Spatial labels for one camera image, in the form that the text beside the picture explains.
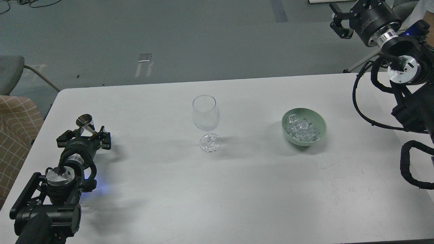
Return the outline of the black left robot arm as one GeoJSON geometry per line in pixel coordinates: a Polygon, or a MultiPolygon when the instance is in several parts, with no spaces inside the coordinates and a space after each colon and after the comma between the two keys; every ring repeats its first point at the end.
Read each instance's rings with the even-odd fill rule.
{"type": "Polygon", "coordinates": [[[110,150],[111,135],[104,126],[68,130],[56,139],[63,148],[59,164],[45,173],[33,173],[12,206],[17,244],[65,244],[79,230],[84,192],[97,186],[94,157],[99,149],[110,150]]]}

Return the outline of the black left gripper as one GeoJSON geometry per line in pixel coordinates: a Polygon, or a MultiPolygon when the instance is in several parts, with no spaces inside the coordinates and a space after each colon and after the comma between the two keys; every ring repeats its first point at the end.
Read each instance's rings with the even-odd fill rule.
{"type": "Polygon", "coordinates": [[[94,165],[94,157],[98,149],[111,150],[111,134],[102,126],[91,137],[81,137],[82,130],[67,130],[56,139],[58,148],[64,148],[60,156],[60,166],[64,167],[68,158],[78,154],[87,167],[94,165]]]}

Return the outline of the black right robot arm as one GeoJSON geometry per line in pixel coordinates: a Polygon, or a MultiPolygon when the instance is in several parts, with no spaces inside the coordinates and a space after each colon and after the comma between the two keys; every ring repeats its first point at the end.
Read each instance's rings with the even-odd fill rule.
{"type": "Polygon", "coordinates": [[[378,58],[367,59],[356,76],[352,101],[357,113],[372,126],[428,134],[433,139],[433,2],[421,0],[402,20],[384,0],[358,0],[349,12],[330,3],[330,27],[342,39],[357,33],[367,47],[378,46],[378,58]],[[402,125],[388,126],[366,117],[356,101],[358,83],[371,70],[371,82],[395,96],[392,116],[402,125]]]}

